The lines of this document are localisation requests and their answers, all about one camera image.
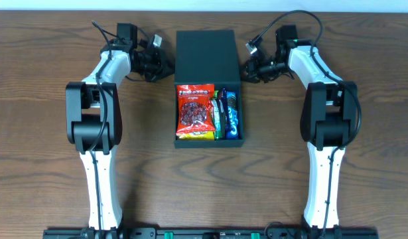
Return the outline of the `blue Oreo cookie pack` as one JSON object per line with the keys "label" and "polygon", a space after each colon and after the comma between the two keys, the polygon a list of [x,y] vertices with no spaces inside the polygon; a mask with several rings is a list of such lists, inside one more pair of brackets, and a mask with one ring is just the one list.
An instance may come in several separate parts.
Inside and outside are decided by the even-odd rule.
{"label": "blue Oreo cookie pack", "polygon": [[235,92],[226,92],[226,99],[228,104],[228,119],[230,123],[230,128],[227,130],[227,139],[238,139],[239,138],[239,120],[237,111],[237,98]]}

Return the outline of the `purple white chocolate bar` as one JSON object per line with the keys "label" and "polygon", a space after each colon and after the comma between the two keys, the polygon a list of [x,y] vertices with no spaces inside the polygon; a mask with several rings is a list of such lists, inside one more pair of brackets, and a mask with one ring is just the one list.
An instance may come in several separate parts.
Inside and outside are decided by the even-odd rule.
{"label": "purple white chocolate bar", "polygon": [[219,105],[220,105],[220,125],[222,128],[223,137],[226,136],[227,122],[228,122],[228,120],[226,119],[226,112],[224,109],[224,102],[223,102],[224,91],[225,91],[224,89],[221,89],[218,91],[218,94],[217,94],[217,98],[218,98]]}

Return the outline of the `red green candy bar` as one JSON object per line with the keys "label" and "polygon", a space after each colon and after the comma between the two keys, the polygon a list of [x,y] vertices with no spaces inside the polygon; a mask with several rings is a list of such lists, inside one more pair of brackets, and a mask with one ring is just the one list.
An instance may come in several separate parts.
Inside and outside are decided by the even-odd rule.
{"label": "red green candy bar", "polygon": [[211,100],[211,103],[213,105],[212,119],[213,119],[214,127],[215,127],[214,138],[222,139],[223,134],[222,134],[222,125],[221,125],[221,118],[220,118],[220,107],[216,99]]}

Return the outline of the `red Hacks candy bag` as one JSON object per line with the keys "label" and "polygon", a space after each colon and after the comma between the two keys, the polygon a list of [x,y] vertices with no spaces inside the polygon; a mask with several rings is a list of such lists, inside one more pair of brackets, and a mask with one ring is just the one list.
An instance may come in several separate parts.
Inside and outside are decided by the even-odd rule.
{"label": "red Hacks candy bag", "polygon": [[213,84],[177,85],[178,126],[177,135],[192,132],[215,131],[210,102],[214,95]]}

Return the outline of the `yellow Hacks candy bag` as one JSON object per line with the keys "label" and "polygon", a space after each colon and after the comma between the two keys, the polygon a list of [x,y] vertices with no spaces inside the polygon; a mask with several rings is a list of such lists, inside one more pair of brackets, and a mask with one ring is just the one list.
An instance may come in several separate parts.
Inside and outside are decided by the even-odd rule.
{"label": "yellow Hacks candy bag", "polygon": [[190,133],[182,133],[178,136],[179,140],[198,140],[198,141],[213,141],[213,131],[195,131]]}

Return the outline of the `Haribo gummy bag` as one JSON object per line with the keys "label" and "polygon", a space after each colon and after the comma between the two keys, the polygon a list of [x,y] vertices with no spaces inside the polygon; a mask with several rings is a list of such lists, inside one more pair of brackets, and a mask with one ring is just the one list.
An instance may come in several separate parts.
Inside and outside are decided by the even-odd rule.
{"label": "Haribo gummy bag", "polygon": [[211,101],[213,105],[213,121],[214,121],[214,127],[215,127],[215,132],[214,132],[214,138],[215,139],[221,139],[222,138],[222,129],[220,125],[220,111],[219,111],[219,106],[218,106],[218,98],[217,98],[217,93],[218,91],[216,90],[214,92],[214,97]]}

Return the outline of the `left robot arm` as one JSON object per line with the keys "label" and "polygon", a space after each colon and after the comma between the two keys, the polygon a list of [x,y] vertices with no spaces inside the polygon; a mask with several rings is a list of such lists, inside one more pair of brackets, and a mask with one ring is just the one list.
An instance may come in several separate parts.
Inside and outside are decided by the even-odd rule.
{"label": "left robot arm", "polygon": [[89,76],[66,86],[67,138],[83,163],[88,184],[88,226],[98,237],[120,227],[115,157],[122,137],[118,88],[130,73],[156,82],[174,72],[174,64],[159,47],[142,51],[109,50]]}

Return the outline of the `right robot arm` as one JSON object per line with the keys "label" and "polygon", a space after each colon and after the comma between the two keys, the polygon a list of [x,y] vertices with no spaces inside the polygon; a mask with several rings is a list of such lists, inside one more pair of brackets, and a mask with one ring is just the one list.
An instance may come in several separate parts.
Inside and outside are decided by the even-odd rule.
{"label": "right robot arm", "polygon": [[275,58],[263,61],[256,50],[244,64],[248,82],[268,82],[294,72],[306,89],[300,119],[301,137],[307,144],[310,173],[304,220],[324,236],[338,226],[338,183],[346,147],[361,126],[362,109],[353,82],[335,75],[315,46],[279,47]]}

